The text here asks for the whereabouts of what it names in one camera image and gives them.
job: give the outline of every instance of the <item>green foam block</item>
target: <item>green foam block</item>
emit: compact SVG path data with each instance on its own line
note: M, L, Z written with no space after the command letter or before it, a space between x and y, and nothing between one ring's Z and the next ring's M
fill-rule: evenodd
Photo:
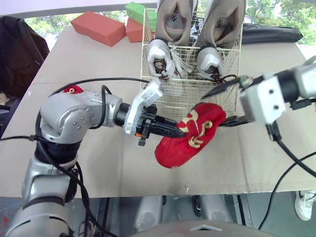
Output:
M145 6L136 2L131 1L129 4L125 5L125 10L128 17L137 21L140 24L144 24L144 13ZM148 10L148 18L150 21L152 31L156 30L157 13L154 10Z

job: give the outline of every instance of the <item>floor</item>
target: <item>floor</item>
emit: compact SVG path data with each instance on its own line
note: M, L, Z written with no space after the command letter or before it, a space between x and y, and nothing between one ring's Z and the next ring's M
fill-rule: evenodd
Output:
M262 230L277 237L316 236L316 203L310 221L302 221L294 209L294 192L277 193ZM270 193L247 195L253 228L258 228L268 207Z
M258 228L266 213L270 193L249 194L246 197L253 228ZM234 203L229 199L229 196L227 198L228 200L225 200L227 208L233 217L233 221L237 222L234 215ZM99 222L102 222L103 218L103 214L100 211L102 208L99 208L104 205L102 203L103 199L105 198L92 198L90 201L91 210ZM114 233L120 232L120 237L131 235L133 227L130 224L134 221L140 200L140 197L111 198L106 229ZM190 200L190 198L175 199L175 197L168 196L163 212L164 222L179 221L179 216L181 220L197 218L193 215ZM305 222L297 217L294 210L294 201L294 192L277 193L270 215L263 226L263 231L271 233L276 237L316 236L316 203L314 204L312 219ZM22 201L19 198L0 197L0 237L4 236L4 231L7 229L17 209L21 206L21 203ZM67 206L72 220L71 227L75 230L84 219L84 207L81 200L77 198L68 203Z

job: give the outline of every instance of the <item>black bag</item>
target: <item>black bag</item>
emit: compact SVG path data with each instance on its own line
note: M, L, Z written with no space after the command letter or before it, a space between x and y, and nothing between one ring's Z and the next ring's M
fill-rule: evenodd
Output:
M297 42L302 37L302 34L298 30L289 27L261 26L244 23L242 29L242 44Z
M0 18L0 91L22 97L43 64L46 41L23 19Z

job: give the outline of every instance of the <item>table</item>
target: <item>table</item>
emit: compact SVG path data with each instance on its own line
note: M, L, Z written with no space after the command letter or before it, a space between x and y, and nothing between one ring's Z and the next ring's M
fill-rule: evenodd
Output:
M240 73L278 72L304 60L293 43L245 45ZM131 44L124 38L111 48L66 27L3 137L34 134L37 112L55 89L81 79L139 78L140 63L141 43ZM100 90L101 84L88 83L83 88ZM106 82L106 85L126 103L132 102L140 88L138 82L130 81ZM279 119L283 141L298 157L315 149L315 118L314 108L309 106L299 111L288 110ZM79 163L90 197L268 192L292 164L258 123L219 128L199 155L177 169L166 169L157 163L154 150L160 139L151 135L146 146L139 147L138 139L124 134L120 127L88 131L79 149ZM35 143L24 140L0 143L0 196L21 196L24 174L34 149ZM310 158L306 164L316 169L316 158ZM296 167L279 190L315 187L315 179Z

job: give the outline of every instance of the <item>wire basket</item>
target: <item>wire basket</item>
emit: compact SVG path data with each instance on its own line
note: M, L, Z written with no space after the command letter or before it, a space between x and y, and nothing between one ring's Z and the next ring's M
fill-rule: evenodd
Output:
M152 16L155 15L156 9L146 8L144 13L144 28L143 28L143 44L142 44L142 64L141 64L141 79L152 80L148 61L147 51L148 44L154 38L156 20ZM191 37L189 45L194 45L204 24L204 13L195 12L192 20ZM193 72L189 73L185 79L169 79L162 81L164 95L156 102L158 114L175 121L181 121L187 116L188 112L201 102L201 97L204 96L218 83L198 78L198 69L196 63L196 54L199 47L193 46L172 46L172 50L176 50L178 55L186 59L186 63L193 66ZM241 33L238 40L232 49L217 48L219 51L226 75L238 75L239 60L241 47ZM174 96L177 91L182 90L181 96ZM227 113L227 116L232 116L236 112L238 89L237 86L231 86L221 94L202 100L203 102L211 102L220 105Z

